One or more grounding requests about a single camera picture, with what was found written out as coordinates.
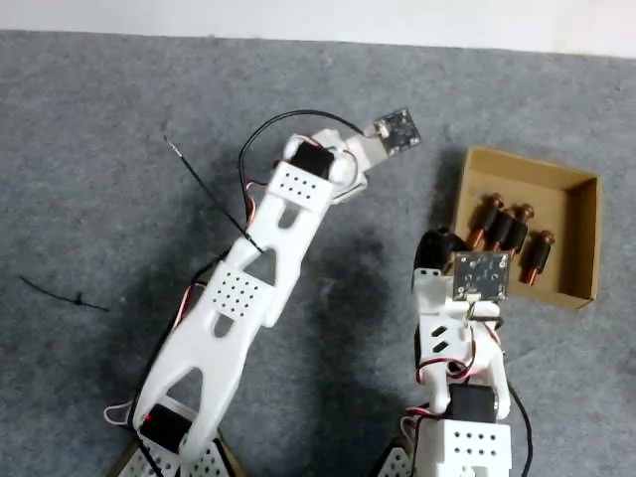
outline white plastic bracket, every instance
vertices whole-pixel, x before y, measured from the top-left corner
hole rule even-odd
[[[452,419],[422,419],[414,477],[508,477],[510,426]]]
[[[510,412],[510,393],[500,345],[493,339],[494,318],[499,306],[491,301],[474,303],[474,314],[493,317],[493,322],[466,322],[469,302],[452,300],[451,276],[437,269],[417,268],[413,272],[413,295],[417,309],[415,325],[419,328],[420,362],[435,358],[452,358],[468,364],[475,357],[471,376],[491,386],[497,399],[497,418]],[[430,410],[444,413],[450,403],[447,364],[433,363],[421,370],[423,382],[432,388]]]
[[[351,161],[345,149],[355,148],[356,141],[348,146],[334,130],[321,131],[316,137],[323,147],[335,151],[336,160]],[[246,238],[238,238],[195,307],[160,351],[139,396],[133,417],[135,428],[171,387],[191,370],[199,369],[203,376],[201,405],[180,456],[186,464],[201,456],[237,390],[247,351],[258,329],[271,327],[278,320],[296,284],[309,243],[329,206],[364,189],[364,172],[380,162],[381,154],[387,157],[384,150],[375,154],[370,158],[361,149],[354,157],[359,161],[357,172],[349,177],[345,173],[339,179],[330,176],[329,181],[286,161],[278,163],[247,228],[262,250],[275,251],[274,282],[265,283],[244,272],[260,251]],[[282,228],[279,223],[287,208],[295,209],[297,214],[291,226]],[[217,336],[216,327],[222,316],[230,318],[232,326],[226,334]]]

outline cardboard box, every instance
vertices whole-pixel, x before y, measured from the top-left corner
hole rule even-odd
[[[454,231],[466,239],[483,199],[498,192],[505,207],[529,203],[529,221],[521,256],[510,274],[510,293],[532,296],[567,308],[580,308],[596,298],[601,231],[600,178],[588,172],[529,159],[486,147],[469,149],[455,209]],[[534,286],[520,281],[520,263],[532,232],[555,235],[548,263]]]

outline white wire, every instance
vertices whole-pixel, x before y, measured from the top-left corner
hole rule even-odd
[[[124,418],[124,420],[117,421],[117,420],[111,419],[110,416],[108,415],[108,413],[111,412],[112,410],[123,409],[125,407],[131,407],[131,406],[132,406],[132,400],[129,400],[127,402],[123,402],[122,404],[108,405],[103,410],[103,420],[105,420],[106,422],[108,422],[109,424],[112,424],[112,425],[126,425],[125,418]]]
[[[406,441],[407,441],[407,442],[408,442],[411,446],[413,446],[413,440],[414,440],[413,434],[414,434],[414,432],[410,432],[410,431],[408,431],[408,430],[406,430],[406,429],[404,428],[404,423],[405,423],[407,420],[412,420],[412,417],[411,417],[410,415],[405,415],[403,418],[401,418],[401,419],[399,420],[399,431],[401,432],[401,435],[403,435],[403,436],[404,436],[404,438],[406,439]]]

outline mounting hole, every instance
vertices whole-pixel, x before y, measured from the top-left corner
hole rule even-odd
[[[445,341],[442,341],[441,343],[438,343],[433,347],[433,353],[439,353],[445,350],[446,348],[448,348],[448,343],[446,343]]]
[[[437,328],[435,328],[433,331],[430,332],[430,336],[432,336],[433,338],[437,338],[444,331],[446,331],[446,329],[447,328],[445,326],[438,326]]]

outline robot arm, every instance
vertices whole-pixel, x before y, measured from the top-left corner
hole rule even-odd
[[[495,331],[509,257],[465,250],[449,231],[431,231],[415,260],[416,379],[431,393],[416,424],[416,477],[504,477],[512,467],[510,427],[498,423],[511,403]]]
[[[199,302],[163,345],[139,396],[133,415],[138,430],[161,398],[191,370],[203,376],[200,408],[180,450],[191,463],[217,433],[239,385],[247,351],[261,326],[278,320],[293,290],[305,252],[332,204],[344,202],[367,186],[365,172],[387,157],[419,142],[407,111],[377,121],[373,137],[341,139],[335,130],[311,138],[294,135],[284,149],[257,213],[219,263]],[[297,211],[288,228],[279,225],[286,209]],[[245,269],[260,250],[276,252],[273,283]],[[229,330],[218,327],[222,317]]]

